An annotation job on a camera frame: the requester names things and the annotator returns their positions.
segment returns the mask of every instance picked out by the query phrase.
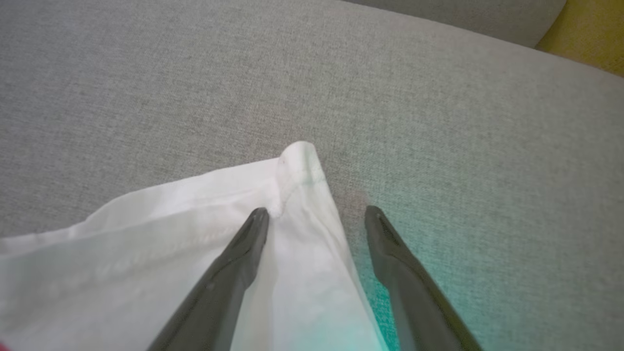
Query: gray sofa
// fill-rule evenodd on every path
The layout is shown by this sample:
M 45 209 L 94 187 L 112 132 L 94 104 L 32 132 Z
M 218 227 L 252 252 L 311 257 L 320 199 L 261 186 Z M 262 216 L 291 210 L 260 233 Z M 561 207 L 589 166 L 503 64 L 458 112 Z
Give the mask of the gray sofa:
M 0 4 L 2 235 L 312 142 L 364 289 L 380 206 L 486 350 L 624 347 L 624 79 L 335 0 Z

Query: gray cushion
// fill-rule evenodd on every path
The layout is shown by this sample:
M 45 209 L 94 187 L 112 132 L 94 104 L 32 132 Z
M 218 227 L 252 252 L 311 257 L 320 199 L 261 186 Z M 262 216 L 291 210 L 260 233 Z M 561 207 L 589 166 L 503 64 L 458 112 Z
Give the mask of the gray cushion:
M 624 79 L 342 1 L 1 9 L 2 235 L 306 140 L 392 348 L 366 204 L 486 350 L 622 346 Z
M 535 47 L 565 0 L 345 0 Z

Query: white towel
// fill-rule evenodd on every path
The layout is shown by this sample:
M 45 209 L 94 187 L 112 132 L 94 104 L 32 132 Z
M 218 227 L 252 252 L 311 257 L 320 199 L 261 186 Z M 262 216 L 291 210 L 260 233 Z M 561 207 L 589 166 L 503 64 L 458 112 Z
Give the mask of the white towel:
M 70 228 L 0 239 L 11 351 L 143 351 L 250 212 L 268 238 L 232 350 L 387 350 L 314 146 L 119 197 Z

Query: teal-lit fabric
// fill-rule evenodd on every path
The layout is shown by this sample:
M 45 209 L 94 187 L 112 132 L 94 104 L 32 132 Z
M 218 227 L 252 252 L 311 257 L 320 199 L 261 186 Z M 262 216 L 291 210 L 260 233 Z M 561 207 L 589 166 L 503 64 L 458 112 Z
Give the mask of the teal-lit fabric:
M 364 289 L 383 209 L 485 350 L 618 350 L 624 79 L 337 0 L 4 0 L 1 235 L 316 146 Z

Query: white garment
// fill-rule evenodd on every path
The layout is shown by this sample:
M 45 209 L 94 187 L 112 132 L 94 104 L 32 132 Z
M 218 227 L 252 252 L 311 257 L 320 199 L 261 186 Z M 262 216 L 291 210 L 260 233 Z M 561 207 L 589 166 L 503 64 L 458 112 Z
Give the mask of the white garment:
M 271 215 L 232 350 L 387 350 L 314 146 L 119 197 L 0 240 L 10 350 L 145 350 L 250 212 Z

